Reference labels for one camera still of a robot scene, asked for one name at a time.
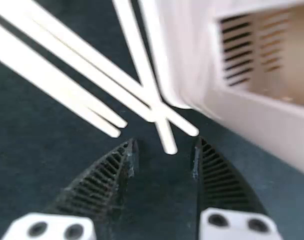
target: white stick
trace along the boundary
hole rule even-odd
[[[161,97],[159,95],[153,71],[145,51],[132,6],[128,0],[113,0],[119,22],[121,24],[127,46],[130,50],[136,72],[144,89],[150,92],[150,105],[155,112],[156,128],[161,138],[164,151],[167,154],[177,153],[172,129],[162,112]]]
[[[15,11],[17,11],[21,7],[24,7],[24,5],[20,6],[19,4],[15,4],[15,2],[13,1],[0,1],[0,14],[6,16],[5,18],[7,19],[10,19],[10,15],[13,14],[13,11],[6,7],[8,3],[12,3],[13,6],[15,6],[12,6]],[[35,34],[28,27],[26,27],[26,24],[29,24],[28,22],[24,22],[23,24],[21,24],[21,21],[12,21],[11,23],[15,26],[20,25],[19,28],[22,28],[22,30],[28,33],[29,36],[41,43],[53,54],[60,57],[68,65],[72,66],[75,70],[77,70],[89,80],[94,82],[97,86],[99,86],[111,96],[116,98],[118,101],[123,103],[125,106],[127,106],[129,109],[141,116],[143,119],[148,122],[154,121],[153,114],[146,105],[144,105],[137,98],[133,97],[130,93],[128,93],[114,81],[109,79],[106,75],[97,70],[81,56],[72,51],[68,46],[58,41],[55,36],[49,34],[44,30],[39,30],[37,34]]]
[[[68,97],[59,87],[48,84],[47,81],[56,78],[59,71],[1,26],[0,62],[109,136],[117,138],[120,135],[118,129],[100,116]]]
[[[146,104],[149,104],[150,96],[148,91],[144,90],[139,83],[137,83],[105,56],[103,56],[95,48],[90,46],[86,41],[81,39],[77,34],[63,25],[58,19],[50,15],[45,9],[32,0],[21,0],[19,1],[19,4],[21,10],[25,11],[38,24],[45,27],[48,31],[55,35],[55,37],[80,54],[92,65],[96,66],[97,69],[111,77],[123,88],[131,92]],[[198,135],[199,131],[194,125],[192,125],[189,121],[187,121],[166,104],[162,105],[162,111],[173,124],[177,125],[188,135]]]
[[[33,22],[33,20],[23,15],[19,15],[16,11],[8,9],[4,4],[0,4],[0,15],[6,18],[8,21],[15,23],[15,25],[21,30],[25,31],[26,34],[33,33],[42,42],[48,40],[48,35],[52,38],[50,33],[43,30],[39,25]],[[52,82],[53,86],[61,85],[63,86],[62,89],[69,89],[69,92],[71,92],[71,94],[74,94],[75,98],[84,101],[87,107],[114,125],[120,128],[124,128],[127,125],[126,121],[124,121],[119,115],[112,111],[98,98],[94,97],[92,94],[86,91],[83,87],[71,80],[67,75],[62,73],[59,79],[53,78],[48,79],[47,81]]]

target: white plastic container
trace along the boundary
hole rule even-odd
[[[304,0],[140,4],[166,100],[304,172]]]

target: vent grille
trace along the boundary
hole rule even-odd
[[[95,161],[58,195],[45,212],[89,217],[94,221],[117,216],[127,180],[133,176],[137,164],[137,143],[131,139]]]
[[[220,21],[224,78],[229,86],[247,86],[253,71],[253,18],[239,15]]]
[[[290,10],[274,10],[258,17],[258,42],[263,72],[270,73],[282,67],[282,51],[288,29]]]
[[[209,207],[265,214],[257,196],[236,168],[199,137],[194,156],[199,213]]]

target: screw hole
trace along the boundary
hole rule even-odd
[[[268,227],[267,225],[259,220],[259,219],[251,219],[248,221],[248,227],[254,231],[260,232],[260,233],[267,233]]]
[[[28,231],[29,236],[31,237],[39,237],[42,235],[47,229],[47,223],[44,221],[40,221],[31,226]]]
[[[213,214],[208,218],[208,222],[210,224],[216,225],[218,227],[226,227],[228,226],[227,220],[225,217],[219,214]]]
[[[83,226],[80,224],[73,224],[65,231],[65,238],[68,240],[77,240],[83,235]]]

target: dark teal carpet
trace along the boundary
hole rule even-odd
[[[111,1],[42,0],[41,4],[137,79]],[[129,124],[119,138],[110,138],[0,63],[0,237],[12,220],[43,209],[94,160],[135,137],[141,171],[129,183],[125,211],[130,217],[122,219],[115,239],[195,239],[196,187],[189,174],[193,138],[173,127],[179,152],[166,155],[154,124],[19,31],[13,32]],[[240,170],[284,239],[304,240],[304,175],[203,115],[177,111]]]

